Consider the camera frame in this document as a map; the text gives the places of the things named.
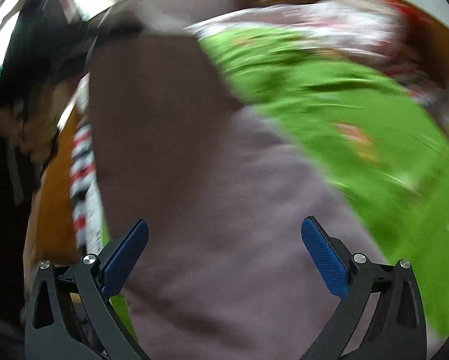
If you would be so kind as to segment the left hand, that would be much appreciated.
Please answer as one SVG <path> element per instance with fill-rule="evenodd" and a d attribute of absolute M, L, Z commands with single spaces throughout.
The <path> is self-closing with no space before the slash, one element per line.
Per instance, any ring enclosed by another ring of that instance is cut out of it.
<path fill-rule="evenodd" d="M 0 135 L 29 154 L 34 164 L 44 164 L 50 157 L 58 121 L 80 82 L 78 76 L 56 85 L 45 84 L 37 93 L 37 102 L 25 121 L 19 121 L 9 109 L 0 110 Z"/>

